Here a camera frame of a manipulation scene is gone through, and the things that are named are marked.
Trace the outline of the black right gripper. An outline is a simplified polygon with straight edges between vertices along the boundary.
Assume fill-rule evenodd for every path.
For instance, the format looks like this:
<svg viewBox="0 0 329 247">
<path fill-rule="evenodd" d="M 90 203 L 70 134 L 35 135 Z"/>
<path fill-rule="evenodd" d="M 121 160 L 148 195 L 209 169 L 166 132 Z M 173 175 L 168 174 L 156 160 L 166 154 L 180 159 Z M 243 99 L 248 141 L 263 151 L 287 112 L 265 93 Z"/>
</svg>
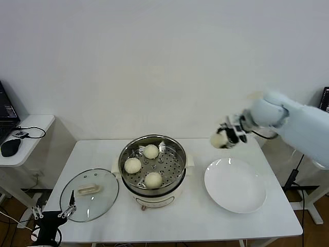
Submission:
<svg viewBox="0 0 329 247">
<path fill-rule="evenodd" d="M 217 134 L 225 131 L 226 133 L 232 132 L 233 129 L 237 132 L 251 132 L 251 127 L 247 124 L 243 115 L 234 114 L 227 117 L 227 123 L 220 124 L 217 129 Z M 231 149 L 239 143 L 239 137 L 235 134 L 229 134 L 224 136 L 223 149 Z"/>
</svg>

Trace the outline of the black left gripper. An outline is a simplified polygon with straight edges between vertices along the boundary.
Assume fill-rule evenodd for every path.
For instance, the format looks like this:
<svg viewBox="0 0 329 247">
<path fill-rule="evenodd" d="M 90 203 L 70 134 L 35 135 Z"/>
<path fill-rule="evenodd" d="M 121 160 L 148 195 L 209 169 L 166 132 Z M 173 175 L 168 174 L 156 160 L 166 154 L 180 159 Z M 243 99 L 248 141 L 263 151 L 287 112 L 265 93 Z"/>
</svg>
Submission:
<svg viewBox="0 0 329 247">
<path fill-rule="evenodd" d="M 71 192 L 68 207 L 64 211 L 43 212 L 44 202 L 39 198 L 36 205 L 31 207 L 32 214 L 38 220 L 40 232 L 56 233 L 57 229 L 67 222 L 67 218 L 76 211 L 74 191 Z"/>
</svg>

